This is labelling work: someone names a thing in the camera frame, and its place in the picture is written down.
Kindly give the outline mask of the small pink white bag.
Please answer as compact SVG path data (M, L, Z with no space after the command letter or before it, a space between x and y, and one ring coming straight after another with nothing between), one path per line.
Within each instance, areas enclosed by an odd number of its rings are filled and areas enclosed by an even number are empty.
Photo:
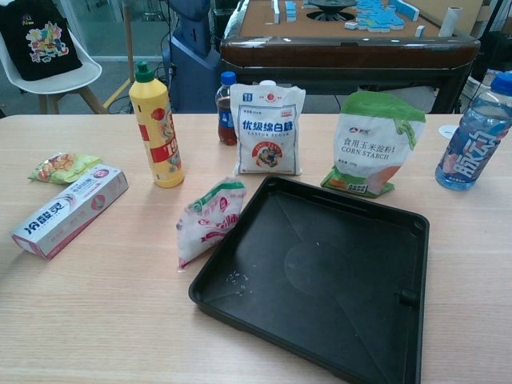
M184 268L215 246L237 224L246 188L238 178L224 178L186 206L176 224L178 267Z

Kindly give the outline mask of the black square plastic tray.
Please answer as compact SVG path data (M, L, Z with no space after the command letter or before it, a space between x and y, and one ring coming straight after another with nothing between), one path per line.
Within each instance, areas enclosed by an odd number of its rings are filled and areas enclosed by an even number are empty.
M353 384L420 384L430 224L265 178L190 284L205 314Z

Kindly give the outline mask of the green yellow snack packet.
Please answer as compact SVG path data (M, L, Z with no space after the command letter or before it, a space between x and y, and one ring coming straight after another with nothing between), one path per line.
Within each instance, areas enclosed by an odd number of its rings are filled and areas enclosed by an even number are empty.
M71 184L101 162L98 156L60 152L38 164L28 179L59 185Z

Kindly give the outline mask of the white castor sugar bag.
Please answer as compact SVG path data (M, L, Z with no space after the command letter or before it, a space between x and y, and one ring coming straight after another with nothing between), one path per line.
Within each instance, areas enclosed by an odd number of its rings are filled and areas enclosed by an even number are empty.
M234 84L230 109L237 136L236 174L300 175L299 123L306 92Z

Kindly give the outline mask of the dark cola bottle blue cap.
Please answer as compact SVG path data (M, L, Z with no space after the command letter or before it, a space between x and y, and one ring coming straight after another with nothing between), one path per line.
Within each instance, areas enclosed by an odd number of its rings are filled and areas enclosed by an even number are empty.
M220 74L221 86L215 95L218 110L218 136L220 142L228 146L237 143L234 121L230 109L230 88L237 82L233 71L224 71Z

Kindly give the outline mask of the yellow bottle with green cap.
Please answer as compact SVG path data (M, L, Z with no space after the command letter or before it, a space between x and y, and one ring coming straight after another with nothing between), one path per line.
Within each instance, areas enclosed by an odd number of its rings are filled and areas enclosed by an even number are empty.
M162 188L179 185L185 177L167 86L147 62L136 64L135 82L129 90L139 132L153 175Z

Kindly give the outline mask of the blue machine base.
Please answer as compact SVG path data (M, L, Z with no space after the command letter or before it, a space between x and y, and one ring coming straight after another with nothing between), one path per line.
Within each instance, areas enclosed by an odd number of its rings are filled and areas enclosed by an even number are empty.
M167 0L178 23L170 36L170 100L178 113L217 111L220 55L211 44L210 0Z

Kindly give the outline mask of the pink white toothpaste box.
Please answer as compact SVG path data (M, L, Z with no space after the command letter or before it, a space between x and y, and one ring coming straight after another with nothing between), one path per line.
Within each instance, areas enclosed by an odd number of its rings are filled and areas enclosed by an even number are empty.
M11 237L25 251L51 260L127 189L120 169L98 164L22 221Z

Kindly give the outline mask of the black mahjong table centre dome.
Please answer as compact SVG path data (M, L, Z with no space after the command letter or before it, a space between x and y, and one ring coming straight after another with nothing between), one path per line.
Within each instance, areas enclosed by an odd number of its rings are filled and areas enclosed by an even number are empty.
M355 20L355 16L343 10L355 6L356 3L356 0L310 0L310 4L318 10L309 12L306 16L312 20L325 22L352 21Z

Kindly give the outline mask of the wooden pole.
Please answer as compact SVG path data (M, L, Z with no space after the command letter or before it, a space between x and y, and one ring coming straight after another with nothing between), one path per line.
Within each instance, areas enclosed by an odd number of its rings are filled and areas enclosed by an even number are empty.
M122 16L125 31L126 56L129 68L129 81L133 84L135 81L135 75L129 0L122 0Z

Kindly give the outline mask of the blue mahjong tile pile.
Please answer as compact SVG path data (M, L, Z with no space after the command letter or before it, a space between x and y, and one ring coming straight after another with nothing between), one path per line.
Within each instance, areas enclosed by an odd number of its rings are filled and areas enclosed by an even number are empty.
M388 33L403 30L406 19L416 22L419 8L404 0L357 0L355 22L358 30L371 33Z

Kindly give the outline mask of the white chair with wooden legs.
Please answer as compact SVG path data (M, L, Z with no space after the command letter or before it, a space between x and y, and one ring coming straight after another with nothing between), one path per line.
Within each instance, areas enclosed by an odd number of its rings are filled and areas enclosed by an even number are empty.
M41 114L48 114L48 107L52 109L52 113L59 114L58 102L68 94L79 94L95 114L108 114L104 105L90 88L90 85L101 76L102 66L88 55L72 31L68 30L68 32L82 66L76 70L32 82L24 80L19 74L0 33L0 62L6 77L12 85L20 90L38 96Z

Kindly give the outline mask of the white paper roll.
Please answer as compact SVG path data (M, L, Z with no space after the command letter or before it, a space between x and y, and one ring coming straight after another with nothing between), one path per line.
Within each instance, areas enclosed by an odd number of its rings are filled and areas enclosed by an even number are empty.
M460 19L461 12L462 8L459 6L449 6L447 8L445 17L442 21L442 25L438 33L440 38L450 38L453 35L458 20Z

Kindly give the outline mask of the black printed tote bag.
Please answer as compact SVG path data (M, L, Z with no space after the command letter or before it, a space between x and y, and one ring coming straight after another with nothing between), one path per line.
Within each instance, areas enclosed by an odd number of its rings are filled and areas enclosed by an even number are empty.
M26 81L82 67L67 20L52 0L13 0L0 5L0 34Z

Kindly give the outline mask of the black tripod stand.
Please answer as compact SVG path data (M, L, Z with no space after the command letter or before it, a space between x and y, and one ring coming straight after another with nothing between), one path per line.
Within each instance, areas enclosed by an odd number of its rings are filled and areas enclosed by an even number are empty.
M494 24L496 17L499 16L502 4L508 1L509 0L484 0L483 3L485 6L488 6L490 15L488 16L487 20L477 20L475 22L471 35L478 37L478 39L482 42L485 39L486 35L490 32L490 29ZM470 72L468 73L466 82L461 88L459 100L457 101L457 104L455 105L454 108L455 114L464 113L471 104L471 102L473 101L474 97L480 91L482 82L478 82L477 80L474 80L471 77L475 64L476 62L474 62L472 67L470 68Z

